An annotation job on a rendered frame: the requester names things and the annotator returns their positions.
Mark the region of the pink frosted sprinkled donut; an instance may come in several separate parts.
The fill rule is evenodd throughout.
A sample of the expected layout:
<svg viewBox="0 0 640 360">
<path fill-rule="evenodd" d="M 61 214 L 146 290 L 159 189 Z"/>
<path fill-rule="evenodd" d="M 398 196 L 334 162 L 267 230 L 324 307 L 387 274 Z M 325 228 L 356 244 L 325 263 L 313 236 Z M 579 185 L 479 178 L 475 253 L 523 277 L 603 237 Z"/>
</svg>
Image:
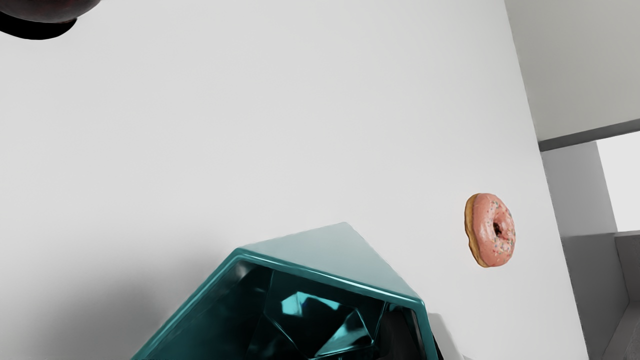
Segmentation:
<svg viewBox="0 0 640 360">
<path fill-rule="evenodd" d="M 515 250 L 512 214 L 495 194 L 473 194 L 465 204 L 464 227 L 474 260 L 483 268 L 507 264 Z"/>
</svg>

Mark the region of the dark round object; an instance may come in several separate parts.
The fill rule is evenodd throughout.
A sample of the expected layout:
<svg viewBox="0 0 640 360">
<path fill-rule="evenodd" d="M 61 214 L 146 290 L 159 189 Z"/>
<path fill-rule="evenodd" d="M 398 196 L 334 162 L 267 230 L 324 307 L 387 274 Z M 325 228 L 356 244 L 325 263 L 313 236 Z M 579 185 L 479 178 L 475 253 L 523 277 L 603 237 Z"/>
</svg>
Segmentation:
<svg viewBox="0 0 640 360">
<path fill-rule="evenodd" d="M 0 12 L 37 23 L 71 22 L 96 7 L 101 0 L 0 0 Z"/>
</svg>

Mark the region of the teal faceted mug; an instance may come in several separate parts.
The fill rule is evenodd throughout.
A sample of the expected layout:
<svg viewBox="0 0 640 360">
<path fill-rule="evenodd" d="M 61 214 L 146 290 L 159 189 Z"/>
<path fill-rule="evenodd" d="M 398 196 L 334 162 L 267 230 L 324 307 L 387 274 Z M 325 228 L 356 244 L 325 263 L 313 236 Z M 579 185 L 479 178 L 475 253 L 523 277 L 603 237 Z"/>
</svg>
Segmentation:
<svg viewBox="0 0 640 360">
<path fill-rule="evenodd" d="M 444 360 L 425 304 L 350 224 L 234 249 L 131 360 Z"/>
</svg>

